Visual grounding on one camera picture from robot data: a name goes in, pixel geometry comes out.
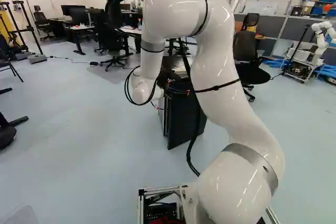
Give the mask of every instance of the black monitor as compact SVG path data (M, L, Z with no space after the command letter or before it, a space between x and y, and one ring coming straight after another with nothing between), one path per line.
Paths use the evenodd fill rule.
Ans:
M41 10L41 7L39 5L34 5L34 10L38 12L39 10Z
M70 9L85 9L85 5L61 5L63 15L70 16Z
M131 4L120 4L120 9L121 10L130 10L131 9Z
M76 25L80 23L88 24L89 23L89 15L85 8L71 8L70 16L72 18L72 22Z

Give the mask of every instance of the black ring band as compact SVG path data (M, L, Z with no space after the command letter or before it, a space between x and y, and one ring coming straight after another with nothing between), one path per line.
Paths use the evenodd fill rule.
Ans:
M154 52L154 53L157 53L157 52L163 52L163 51L164 51L164 49L162 49L161 51L149 51L149 50L147 50L147 49L144 49L143 47L141 47L141 49L145 50L146 52Z
M226 84L222 84L222 85L219 85L219 86L213 86L212 88L208 88L208 89L195 90L194 92L195 93L203 93L203 92L208 92L208 91L213 91L213 90L217 91L217 90L219 90L219 89L221 89L223 87L229 86L229 85L234 84L234 83L236 83L238 81L240 81L239 78L236 79L236 80L234 80L234 81L228 82Z
M199 27L199 29L197 30L197 32L191 36L195 36L197 35L203 28L205 22L206 22L206 19L208 17L208 0L205 0L205 17L204 17L204 20L203 20L203 23L201 24L201 26Z

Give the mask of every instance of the office chair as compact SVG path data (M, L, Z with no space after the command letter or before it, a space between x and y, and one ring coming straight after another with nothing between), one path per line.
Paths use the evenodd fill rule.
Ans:
M22 47L16 42L9 46L5 37L0 33L0 59L17 60L15 55L22 52Z
M8 56L0 48L0 72L8 70L8 69L10 69L13 72L14 76L18 76L20 81L23 82L21 76L17 73L12 63L9 61Z
M245 95L249 102L254 102L255 96L247 90L254 88L253 84L262 84L270 80L271 76L259 68L263 58L258 58L256 34L252 31L238 31L233 41L233 55L236 69L242 82Z
M248 13L248 14L246 14L246 16L244 17L244 20L243 20L243 25L241 27L242 28L241 31L248 30L248 27L255 27L259 22L259 17L260 17L259 13Z
M94 51L120 51L124 49L122 42L122 35L116 32L114 29L107 25L106 15L102 9L90 9L91 18L94 22L94 30L96 33L96 38L99 43L99 48ZM104 63L109 63L107 69L111 65L120 65L125 67L126 65L122 62L125 61L128 56L113 56L112 59L100 62L100 65Z
M56 36L50 35L50 32L52 32L52 26L49 23L49 20L46 18L43 12L40 12L41 8L39 8L38 5L34 5L34 17L35 17L35 25L37 29L45 32L47 36L41 37L40 40L46 40L46 39L52 39L56 38Z

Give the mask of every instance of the robotic arm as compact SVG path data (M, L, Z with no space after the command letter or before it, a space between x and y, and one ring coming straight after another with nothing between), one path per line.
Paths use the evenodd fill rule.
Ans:
M199 201L217 224L255 224L282 178L285 159L238 81L233 34L234 16L226 0L145 0L141 67L131 80L132 97L136 103L149 99L165 39L195 36L191 79L197 99L209 120L229 134L229 145L197 181ZM162 96L156 86L152 100Z
M315 32L317 38L318 49L315 51L315 54L321 57L324 51L328 48L328 43L324 40L324 34L322 29L327 30L327 34L332 38L331 42L336 43L336 32L332 27L332 24L329 21L324 21L321 23L315 23L311 25L311 29Z

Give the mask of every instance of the gray floor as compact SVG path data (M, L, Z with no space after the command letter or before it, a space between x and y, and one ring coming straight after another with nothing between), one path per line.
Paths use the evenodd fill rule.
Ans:
M105 59L91 47L80 56L67 42L43 46L46 55L80 61ZM139 56L132 57L133 67ZM195 179L185 162L187 144L166 149L157 111L133 106L123 93L129 70L49 59L14 63L25 83L0 73L0 110L22 115L17 140L0 156L0 219L30 205L41 224L135 223L138 189ZM264 68L271 74L277 69ZM252 107L278 138L287 161L272 201L281 223L334 223L333 164L336 87L302 85L277 77L253 90ZM207 123L192 151L202 171L227 144L227 133Z

